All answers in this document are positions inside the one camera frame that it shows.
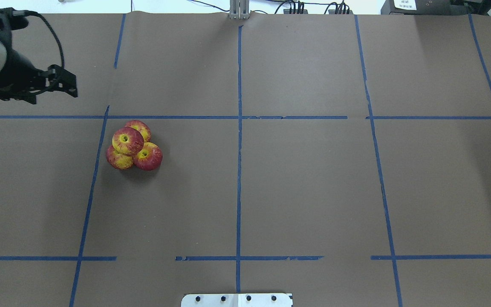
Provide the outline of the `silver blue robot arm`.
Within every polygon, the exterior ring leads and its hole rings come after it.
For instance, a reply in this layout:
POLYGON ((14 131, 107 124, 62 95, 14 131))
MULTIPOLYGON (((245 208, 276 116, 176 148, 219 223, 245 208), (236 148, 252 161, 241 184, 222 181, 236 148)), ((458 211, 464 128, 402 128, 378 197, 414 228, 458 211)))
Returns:
POLYGON ((47 70, 36 68, 26 56, 0 40, 0 100, 36 104, 38 95, 54 91, 77 98, 76 75, 56 64, 47 70))

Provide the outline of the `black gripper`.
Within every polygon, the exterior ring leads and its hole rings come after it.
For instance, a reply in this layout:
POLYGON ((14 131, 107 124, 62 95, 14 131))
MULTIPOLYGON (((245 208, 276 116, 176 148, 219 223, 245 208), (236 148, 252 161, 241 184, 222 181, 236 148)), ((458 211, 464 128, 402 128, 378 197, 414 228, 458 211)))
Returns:
POLYGON ((37 98, 31 91, 44 88, 49 92, 58 91, 78 97, 77 78, 72 72, 59 65, 51 65, 45 71, 39 70, 19 52, 10 51, 0 71, 0 99, 22 100, 35 105, 37 98))

